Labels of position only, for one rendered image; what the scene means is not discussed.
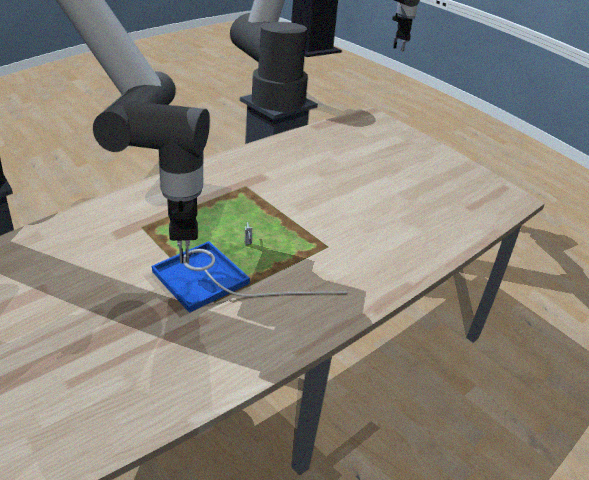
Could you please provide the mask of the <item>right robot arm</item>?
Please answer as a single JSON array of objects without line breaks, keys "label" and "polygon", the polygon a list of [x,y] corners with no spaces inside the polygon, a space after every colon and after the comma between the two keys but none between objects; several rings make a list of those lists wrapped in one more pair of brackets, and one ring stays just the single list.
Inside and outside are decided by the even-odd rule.
[{"label": "right robot arm", "polygon": [[56,1],[123,94],[94,120],[98,144],[111,152],[128,146],[158,149],[160,168],[172,174],[199,169],[208,110],[169,105],[176,94],[173,80],[154,72],[105,0]]}]

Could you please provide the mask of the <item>green grass turf mat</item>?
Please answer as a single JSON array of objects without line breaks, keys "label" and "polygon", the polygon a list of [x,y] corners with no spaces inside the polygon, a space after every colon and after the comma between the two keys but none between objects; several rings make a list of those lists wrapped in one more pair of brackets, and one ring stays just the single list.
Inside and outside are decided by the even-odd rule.
[{"label": "green grass turf mat", "polygon": [[[248,277],[241,291],[318,252],[329,248],[248,187],[197,205],[198,239],[189,250],[211,242]],[[252,227],[252,244],[245,246],[245,226]],[[179,254],[169,239],[170,218],[141,227],[169,256]]]}]

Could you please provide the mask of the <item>light grey ring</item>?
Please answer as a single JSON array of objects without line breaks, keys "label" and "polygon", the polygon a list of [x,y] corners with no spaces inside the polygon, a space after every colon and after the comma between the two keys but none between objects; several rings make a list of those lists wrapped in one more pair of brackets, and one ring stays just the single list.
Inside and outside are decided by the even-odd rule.
[{"label": "light grey ring", "polygon": [[188,269],[193,270],[193,271],[204,271],[205,269],[206,270],[210,269],[214,265],[214,263],[215,263],[215,256],[210,251],[208,251],[208,250],[205,250],[205,249],[194,249],[194,250],[189,251],[189,255],[191,255],[193,253],[199,253],[199,252],[200,253],[208,254],[211,257],[211,259],[212,259],[211,263],[209,265],[205,266],[205,267],[199,267],[199,268],[198,267],[192,267],[192,266],[190,266],[186,262],[186,254],[185,254],[184,257],[183,257],[183,264],[185,265],[185,267],[187,267]]}]

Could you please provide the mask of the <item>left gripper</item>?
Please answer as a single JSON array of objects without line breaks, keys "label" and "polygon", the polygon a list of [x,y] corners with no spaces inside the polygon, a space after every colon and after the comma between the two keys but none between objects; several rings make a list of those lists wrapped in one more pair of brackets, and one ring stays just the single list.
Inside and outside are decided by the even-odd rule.
[{"label": "left gripper", "polygon": [[397,39],[402,39],[404,41],[402,41],[401,52],[405,51],[405,44],[410,40],[412,20],[415,19],[417,6],[409,7],[398,2],[396,16],[392,17],[393,21],[398,22],[398,31],[396,32],[396,37],[394,37],[393,48],[397,47]]}]

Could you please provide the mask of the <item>blue tray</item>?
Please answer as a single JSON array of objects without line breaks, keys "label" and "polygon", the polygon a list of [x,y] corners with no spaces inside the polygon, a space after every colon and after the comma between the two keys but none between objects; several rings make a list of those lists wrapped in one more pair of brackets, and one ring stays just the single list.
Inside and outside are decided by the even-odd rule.
[{"label": "blue tray", "polygon": [[[194,249],[205,249],[215,256],[214,265],[207,271],[223,287],[234,292],[250,284],[250,277],[211,242],[208,241],[189,251]],[[191,266],[205,267],[210,263],[211,257],[207,254],[189,255]],[[230,294],[215,284],[205,271],[193,271],[180,264],[180,254],[153,265],[152,272],[189,313]]]}]

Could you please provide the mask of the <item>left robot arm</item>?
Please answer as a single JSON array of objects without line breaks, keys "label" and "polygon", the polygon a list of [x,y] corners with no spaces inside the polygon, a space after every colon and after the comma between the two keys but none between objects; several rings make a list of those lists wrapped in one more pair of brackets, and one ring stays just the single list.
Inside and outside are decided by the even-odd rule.
[{"label": "left robot arm", "polygon": [[251,12],[239,16],[230,28],[233,44],[259,61],[253,72],[251,101],[275,111],[304,106],[308,84],[303,71],[307,28],[278,22],[284,2],[254,0]]}]

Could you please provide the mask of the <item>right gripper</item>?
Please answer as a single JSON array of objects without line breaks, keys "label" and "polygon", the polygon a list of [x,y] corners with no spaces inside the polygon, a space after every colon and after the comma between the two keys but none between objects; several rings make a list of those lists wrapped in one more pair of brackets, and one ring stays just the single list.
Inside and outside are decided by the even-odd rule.
[{"label": "right gripper", "polygon": [[198,239],[197,197],[204,185],[203,165],[185,174],[168,173],[160,166],[159,172],[160,189],[168,202],[169,239],[177,241],[180,264],[183,264],[182,240],[185,240],[186,262],[189,264],[190,240]]}]

